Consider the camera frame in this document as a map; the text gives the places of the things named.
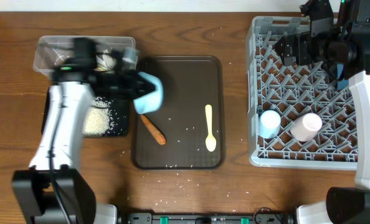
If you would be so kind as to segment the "dark blue plate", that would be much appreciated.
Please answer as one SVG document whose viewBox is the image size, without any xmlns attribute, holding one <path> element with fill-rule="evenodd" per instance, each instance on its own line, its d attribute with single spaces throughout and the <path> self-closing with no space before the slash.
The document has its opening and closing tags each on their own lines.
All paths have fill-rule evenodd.
<svg viewBox="0 0 370 224">
<path fill-rule="evenodd" d="M 345 79 L 344 74 L 344 65 L 343 64 L 337 64 L 336 66 L 336 72 L 337 72 L 337 84 L 336 89 L 337 90 L 343 90 L 348 87 L 349 81 Z"/>
</svg>

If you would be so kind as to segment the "white pink cup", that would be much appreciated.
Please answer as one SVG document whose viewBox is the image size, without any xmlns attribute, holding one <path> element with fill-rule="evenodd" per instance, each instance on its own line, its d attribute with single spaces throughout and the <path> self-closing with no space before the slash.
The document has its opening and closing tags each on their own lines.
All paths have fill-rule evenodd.
<svg viewBox="0 0 370 224">
<path fill-rule="evenodd" d="M 295 120 L 290 133 L 296 140 L 306 142 L 315 137 L 322 125 L 322 119 L 317 114 L 307 113 Z"/>
</svg>

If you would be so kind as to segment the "white tissue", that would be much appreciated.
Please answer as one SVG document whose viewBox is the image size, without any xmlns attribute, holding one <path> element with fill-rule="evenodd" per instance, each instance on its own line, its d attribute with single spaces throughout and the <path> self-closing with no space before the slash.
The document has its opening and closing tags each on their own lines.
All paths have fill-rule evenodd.
<svg viewBox="0 0 370 224">
<path fill-rule="evenodd" d="M 110 55 L 110 50 L 104 50 L 102 54 L 97 55 L 97 70 L 109 71 L 116 65 L 116 59 Z"/>
</svg>

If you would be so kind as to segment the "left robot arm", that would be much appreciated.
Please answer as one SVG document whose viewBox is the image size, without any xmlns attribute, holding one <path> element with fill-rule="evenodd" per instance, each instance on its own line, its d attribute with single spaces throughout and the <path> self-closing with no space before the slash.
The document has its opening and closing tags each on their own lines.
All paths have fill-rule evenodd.
<svg viewBox="0 0 370 224">
<path fill-rule="evenodd" d="M 87 113 L 96 95 L 131 100 L 139 114 L 154 112 L 163 84 L 135 70 L 134 49 L 111 51 L 116 63 L 110 72 L 98 70 L 93 39 L 74 38 L 72 51 L 50 76 L 42 139 L 29 167 L 13 174 L 12 189 L 27 223 L 121 223 L 118 208 L 98 203 L 79 171 Z"/>
</svg>

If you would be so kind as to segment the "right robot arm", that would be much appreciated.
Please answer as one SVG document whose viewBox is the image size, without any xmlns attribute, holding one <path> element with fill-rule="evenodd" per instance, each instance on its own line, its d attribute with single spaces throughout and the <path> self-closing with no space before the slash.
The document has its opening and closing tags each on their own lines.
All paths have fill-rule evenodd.
<svg viewBox="0 0 370 224">
<path fill-rule="evenodd" d="M 275 51 L 284 65 L 342 65 L 357 121 L 358 164 L 354 186 L 332 187 L 326 199 L 297 208 L 297 223 L 370 223 L 370 0 L 341 1 L 335 14 L 327 0 L 300 6 L 310 29 L 284 35 Z"/>
</svg>

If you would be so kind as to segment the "light blue cup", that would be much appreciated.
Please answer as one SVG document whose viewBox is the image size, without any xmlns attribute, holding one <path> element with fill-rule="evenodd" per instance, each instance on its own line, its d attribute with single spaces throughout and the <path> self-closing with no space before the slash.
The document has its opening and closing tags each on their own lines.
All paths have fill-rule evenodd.
<svg viewBox="0 0 370 224">
<path fill-rule="evenodd" d="M 259 117 L 259 136 L 265 139 L 274 138 L 279 134 L 281 117 L 274 110 L 264 111 Z"/>
</svg>

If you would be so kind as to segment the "light blue bowl with rice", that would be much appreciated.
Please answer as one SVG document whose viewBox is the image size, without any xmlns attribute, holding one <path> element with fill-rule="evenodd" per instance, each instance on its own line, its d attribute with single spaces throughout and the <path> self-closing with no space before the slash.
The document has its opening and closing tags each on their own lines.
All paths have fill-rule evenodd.
<svg viewBox="0 0 370 224">
<path fill-rule="evenodd" d="M 163 84 L 161 83 L 161 80 L 145 72 L 139 72 L 138 74 L 141 78 L 144 78 L 146 81 L 151 83 L 155 87 L 155 90 L 133 100 L 136 112 L 138 114 L 145 114 L 159 110 L 163 104 L 164 98 Z"/>
</svg>

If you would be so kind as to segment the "yellow plastic spoon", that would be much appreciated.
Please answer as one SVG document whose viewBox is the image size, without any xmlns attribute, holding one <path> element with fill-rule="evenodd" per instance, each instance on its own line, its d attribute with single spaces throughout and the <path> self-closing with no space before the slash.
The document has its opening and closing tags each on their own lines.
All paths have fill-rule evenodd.
<svg viewBox="0 0 370 224">
<path fill-rule="evenodd" d="M 216 139 L 212 133 L 212 106 L 205 106 L 206 124 L 207 124 L 207 137 L 205 144 L 209 152 L 213 152 L 216 149 Z"/>
</svg>

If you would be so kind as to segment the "orange carrot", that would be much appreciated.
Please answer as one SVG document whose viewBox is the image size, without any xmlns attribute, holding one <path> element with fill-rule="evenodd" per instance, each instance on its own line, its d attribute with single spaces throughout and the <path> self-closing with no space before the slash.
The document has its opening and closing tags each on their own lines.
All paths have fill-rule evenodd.
<svg viewBox="0 0 370 224">
<path fill-rule="evenodd" d="M 156 142 L 161 146 L 165 145 L 166 138 L 164 134 L 145 115 L 142 114 L 140 118 Z"/>
</svg>

